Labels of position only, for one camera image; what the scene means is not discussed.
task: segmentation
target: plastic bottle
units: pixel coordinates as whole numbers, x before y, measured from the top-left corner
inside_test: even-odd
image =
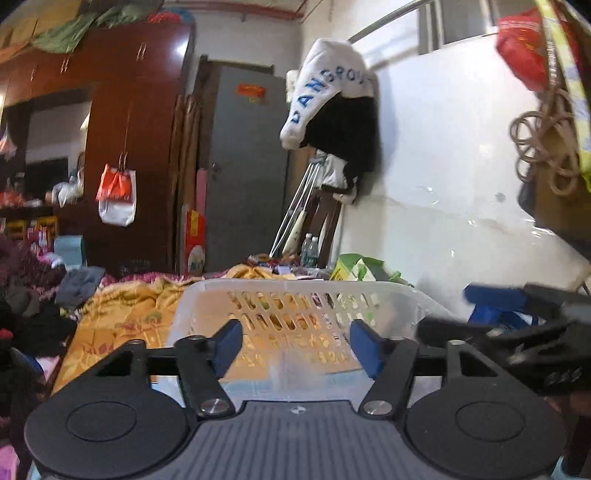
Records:
[[[318,266],[318,237],[312,237],[312,244],[306,255],[306,267],[316,268]]]
[[[304,240],[304,243],[301,246],[300,265],[302,267],[306,266],[306,263],[308,260],[308,251],[310,250],[311,245],[312,245],[312,234],[307,233],[306,240]]]

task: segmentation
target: hanging clothes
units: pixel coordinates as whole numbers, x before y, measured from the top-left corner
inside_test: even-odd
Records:
[[[346,162],[348,192],[372,171],[376,158],[378,115],[375,76],[348,42],[318,39],[295,84],[290,113],[281,130],[283,148],[311,145]]]

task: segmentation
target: plastic bag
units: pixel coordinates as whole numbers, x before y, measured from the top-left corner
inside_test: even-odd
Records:
[[[96,201],[113,200],[116,202],[132,201],[133,195],[131,170],[118,170],[105,165],[105,171],[100,178],[99,191],[96,193]]]
[[[103,223],[117,226],[131,225],[135,220],[135,204],[137,203],[137,186],[135,170],[125,170],[131,182],[131,201],[100,200],[99,216]]]
[[[0,139],[0,154],[4,155],[6,160],[10,160],[17,154],[17,146],[14,144],[8,133],[8,127],[4,129],[4,135]]]
[[[574,59],[579,64],[579,45],[562,15],[561,22]],[[496,50],[499,55],[529,90],[538,93],[545,91],[548,87],[546,40],[538,9],[534,8],[521,15],[501,18],[498,26]]]

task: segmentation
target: red plastic bag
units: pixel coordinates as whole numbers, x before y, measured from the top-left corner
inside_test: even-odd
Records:
[[[568,38],[574,59],[579,64],[579,45],[566,19],[561,18],[564,33]],[[504,17],[498,21],[499,34],[496,50],[503,57],[513,74],[529,90],[543,92],[548,88],[548,71],[545,58],[546,40],[542,17],[537,8],[521,15]]]
[[[117,202],[133,202],[132,181],[128,170],[119,171],[117,168],[105,165],[105,171],[100,178],[97,202],[106,200]]]

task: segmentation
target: white plastic bag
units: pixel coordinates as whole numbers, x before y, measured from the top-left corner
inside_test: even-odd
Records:
[[[128,170],[131,178],[131,197],[129,202],[113,202],[111,200],[99,201],[99,215],[103,223],[109,225],[128,226],[135,219],[135,205],[137,203],[137,186],[135,182],[135,170]]]
[[[0,139],[0,154],[4,155],[6,160],[10,160],[17,154],[17,146],[14,144],[8,133],[8,127],[4,129],[4,135]]]

